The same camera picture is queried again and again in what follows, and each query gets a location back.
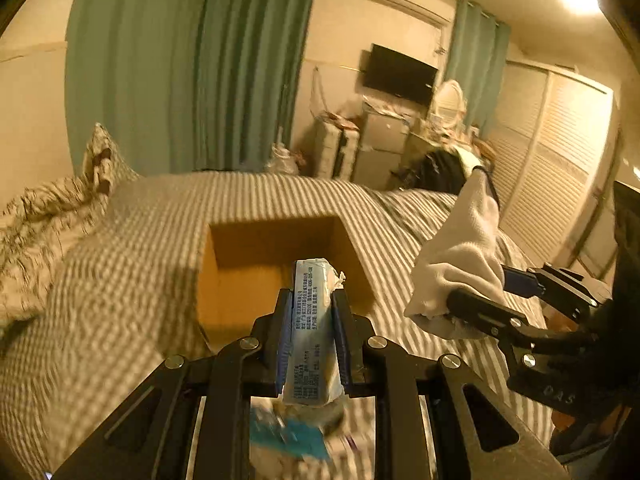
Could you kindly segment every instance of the mattress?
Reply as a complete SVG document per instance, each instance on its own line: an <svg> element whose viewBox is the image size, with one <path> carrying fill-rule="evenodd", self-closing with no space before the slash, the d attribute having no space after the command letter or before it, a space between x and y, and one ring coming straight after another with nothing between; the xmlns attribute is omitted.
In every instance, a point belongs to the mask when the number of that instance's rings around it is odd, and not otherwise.
<svg viewBox="0 0 640 480"><path fill-rule="evenodd" d="M33 478L55 471L164 358L207 355L194 310L207 223L335 214L372 285L376 333L422 357L459 355L548 445L550 409L507 389L494 339L442 340L402 314L414 259L454 201L423 190L375 192L268 174L193 173L121 184L94 232L66 255L46 311L4 345L0 432ZM527 267L503 234L498 251L503 263ZM544 326L538 300L507 294L507 303ZM370 444L333 462L302 463L294 476L372 478L373 400L351 399L341 431ZM433 468L433 449L430 457Z"/></svg>

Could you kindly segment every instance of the silver screw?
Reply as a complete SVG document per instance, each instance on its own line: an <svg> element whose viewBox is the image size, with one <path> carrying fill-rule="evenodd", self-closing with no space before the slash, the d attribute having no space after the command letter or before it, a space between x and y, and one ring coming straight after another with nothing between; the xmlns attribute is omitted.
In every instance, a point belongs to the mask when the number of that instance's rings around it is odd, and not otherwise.
<svg viewBox="0 0 640 480"><path fill-rule="evenodd" d="M442 357L442 365L455 370L460 368L460 358L457 355L446 354Z"/></svg>
<svg viewBox="0 0 640 480"><path fill-rule="evenodd" d="M367 343L371 348L384 348L386 346L386 339L380 335L373 335L367 340Z"/></svg>
<svg viewBox="0 0 640 480"><path fill-rule="evenodd" d="M255 337L243 337L240 340L240 348L242 350L253 350L254 348L258 348L260 341L258 341Z"/></svg>
<svg viewBox="0 0 640 480"><path fill-rule="evenodd" d="M177 370L184 364L184 357L181 355L172 355L164 360L164 366L169 370Z"/></svg>
<svg viewBox="0 0 640 480"><path fill-rule="evenodd" d="M533 355L531 355L531 354L524 354L522 356L522 363L527 368L533 368L536 365L536 358L533 357Z"/></svg>

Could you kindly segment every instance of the green curtain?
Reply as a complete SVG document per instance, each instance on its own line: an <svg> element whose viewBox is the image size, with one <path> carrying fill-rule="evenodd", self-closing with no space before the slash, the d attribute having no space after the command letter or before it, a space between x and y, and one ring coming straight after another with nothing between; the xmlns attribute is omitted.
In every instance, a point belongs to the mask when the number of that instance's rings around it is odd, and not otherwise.
<svg viewBox="0 0 640 480"><path fill-rule="evenodd" d="M465 124L482 132L494 113L511 27L478 4L458 0L444 80L455 79L467 100Z"/></svg>
<svg viewBox="0 0 640 480"><path fill-rule="evenodd" d="M142 174L259 171L289 141L312 0L74 0L66 121L75 167L92 125Z"/></svg>

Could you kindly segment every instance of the white louvered door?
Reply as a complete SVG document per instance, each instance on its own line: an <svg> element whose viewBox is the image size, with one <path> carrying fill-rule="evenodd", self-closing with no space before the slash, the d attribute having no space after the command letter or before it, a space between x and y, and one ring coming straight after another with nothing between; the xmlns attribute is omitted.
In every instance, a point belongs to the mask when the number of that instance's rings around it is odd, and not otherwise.
<svg viewBox="0 0 640 480"><path fill-rule="evenodd" d="M529 91L515 92L513 80ZM558 254L580 214L604 152L611 105L610 89L565 71L539 64L505 70L489 136L498 152L500 227L536 265ZM524 142L520 132L530 132Z"/></svg>

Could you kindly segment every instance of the cardboard box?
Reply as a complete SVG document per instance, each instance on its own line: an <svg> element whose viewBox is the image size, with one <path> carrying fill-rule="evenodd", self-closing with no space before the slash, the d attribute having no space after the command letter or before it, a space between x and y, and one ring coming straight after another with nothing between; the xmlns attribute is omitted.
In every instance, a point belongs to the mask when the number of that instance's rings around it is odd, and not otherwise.
<svg viewBox="0 0 640 480"><path fill-rule="evenodd" d="M292 288L294 262L326 258L340 273L354 314L368 314L374 295L337 216L234 222L207 227L198 276L198 321L219 350L273 312L278 292Z"/></svg>

